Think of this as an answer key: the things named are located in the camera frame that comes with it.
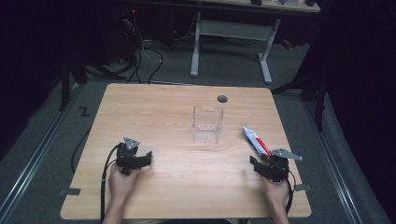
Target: gray floor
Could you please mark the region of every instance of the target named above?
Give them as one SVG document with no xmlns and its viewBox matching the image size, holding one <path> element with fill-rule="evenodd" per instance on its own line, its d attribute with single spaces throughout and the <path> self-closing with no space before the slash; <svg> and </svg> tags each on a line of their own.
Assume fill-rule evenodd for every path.
<svg viewBox="0 0 396 224">
<path fill-rule="evenodd" d="M 229 41 L 243 43 L 240 40 Z M 265 85 L 255 52 L 259 51 L 261 43 L 243 46 L 223 43 L 216 50 L 209 49 L 216 43 L 203 43 L 200 74 L 196 78 L 189 75 L 192 46 L 180 46 L 188 42 L 178 44 L 172 48 L 158 44 L 153 48 L 163 55 L 163 64 L 152 83 L 274 89 L 293 79 L 309 49 L 308 45 L 290 50 L 274 45 L 268 57 L 273 84 Z M 145 46 L 149 48 L 154 43 L 147 42 Z M 155 52 L 144 51 L 139 68 L 141 80 L 149 78 L 160 64 L 157 62 L 159 59 Z M 114 64 L 110 69 L 117 70 L 120 66 Z M 49 99 L 33 114 L 19 140 L 0 163 L 0 202 L 4 202 L 0 223 L 99 223 L 98 220 L 62 219 L 60 211 L 64 195 L 60 191 L 67 188 L 73 178 L 71 160 L 76 166 L 85 140 L 74 159 L 73 151 L 90 129 L 106 85 L 112 82 L 120 81 L 90 76 L 86 85 L 75 86 L 73 102 L 64 113 L 58 112 L 61 86 L 57 85 Z M 349 150 L 329 98 L 326 98 L 323 133 L 318 132 L 312 121 L 314 102 L 301 102 L 298 91 L 287 91 L 274 98 L 292 150 L 304 157 L 304 161 L 297 162 L 302 180 L 312 187 L 306 193 L 312 215 L 292 218 L 290 222 L 389 223 Z M 89 116 L 83 116 L 82 107 L 87 108 L 85 115 Z M 42 160 L 30 161 L 31 158 Z M 32 178 L 23 184 L 18 182 L 20 176 Z M 12 194 L 14 186 L 21 187 L 21 194 Z M 269 218 L 260 218 L 254 219 L 253 223 L 272 222 Z"/>
</svg>

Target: person's arm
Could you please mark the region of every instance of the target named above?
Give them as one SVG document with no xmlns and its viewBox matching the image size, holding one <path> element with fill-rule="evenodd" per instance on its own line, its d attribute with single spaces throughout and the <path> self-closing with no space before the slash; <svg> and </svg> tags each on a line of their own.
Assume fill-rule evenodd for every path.
<svg viewBox="0 0 396 224">
<path fill-rule="evenodd" d="M 274 183 L 260 175 L 265 188 L 265 197 L 270 205 L 271 214 L 275 224 L 289 224 L 286 214 L 286 203 L 289 196 L 289 187 L 286 180 Z"/>
<path fill-rule="evenodd" d="M 108 185 L 110 187 L 111 200 L 106 210 L 104 224 L 121 223 L 125 203 L 134 188 L 134 180 L 139 170 L 132 170 L 130 175 L 123 175 L 117 164 L 111 165 Z"/>
</svg>

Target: clear plastic container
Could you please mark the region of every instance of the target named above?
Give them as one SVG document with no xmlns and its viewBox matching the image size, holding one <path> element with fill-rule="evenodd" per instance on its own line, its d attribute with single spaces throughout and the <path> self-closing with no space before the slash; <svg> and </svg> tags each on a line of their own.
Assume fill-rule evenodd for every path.
<svg viewBox="0 0 396 224">
<path fill-rule="evenodd" d="M 223 109 L 213 106 L 195 106 L 192 128 L 194 142 L 217 143 L 223 129 Z"/>
</svg>

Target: table top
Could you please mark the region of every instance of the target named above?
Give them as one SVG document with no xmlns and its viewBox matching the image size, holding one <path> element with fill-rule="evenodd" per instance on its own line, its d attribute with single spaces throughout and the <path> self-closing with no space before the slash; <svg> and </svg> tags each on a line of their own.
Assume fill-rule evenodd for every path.
<svg viewBox="0 0 396 224">
<path fill-rule="evenodd" d="M 306 5 L 304 0 L 299 0 L 296 6 L 283 6 L 279 1 L 272 0 L 262 0 L 262 4 L 260 6 L 255 6 L 250 3 L 250 0 L 201 0 L 202 2 L 207 3 L 219 3 L 219 4 L 229 4 L 243 7 L 264 7 L 264 8 L 272 8 L 272 9 L 282 9 L 287 11 L 300 11 L 300 12 L 320 12 L 320 7 L 318 4 L 314 4 L 312 7 Z"/>
<path fill-rule="evenodd" d="M 220 103 L 219 95 L 228 101 Z M 193 142 L 196 105 L 223 108 L 223 131 L 216 144 Z M 127 136 L 140 142 L 137 156 L 152 151 L 153 161 L 140 171 L 125 218 L 269 217 L 262 182 L 249 163 L 250 155 L 258 156 L 243 126 L 254 130 L 270 149 L 290 149 L 268 89 L 110 84 L 70 186 L 81 192 L 66 196 L 61 216 L 100 217 L 106 158 Z M 290 170 L 300 184 L 295 161 L 290 160 Z M 109 199 L 106 186 L 106 203 Z M 310 213 L 305 192 L 295 192 L 289 216 Z"/>
</svg>

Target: human hand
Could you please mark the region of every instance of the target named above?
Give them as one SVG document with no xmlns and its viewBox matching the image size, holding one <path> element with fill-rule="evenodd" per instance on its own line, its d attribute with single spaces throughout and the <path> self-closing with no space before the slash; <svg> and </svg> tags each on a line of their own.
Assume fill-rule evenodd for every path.
<svg viewBox="0 0 396 224">
<path fill-rule="evenodd" d="M 132 170 L 129 175 L 123 175 L 120 167 L 116 163 L 112 164 L 108 179 L 111 200 L 124 202 L 132 193 L 134 181 L 138 174 L 139 170 Z"/>
<path fill-rule="evenodd" d="M 289 223 L 286 214 L 286 203 L 289 196 L 289 185 L 286 179 L 280 182 L 272 182 L 266 177 L 260 175 L 264 184 L 265 197 L 271 208 L 272 217 L 275 224 Z"/>
</svg>

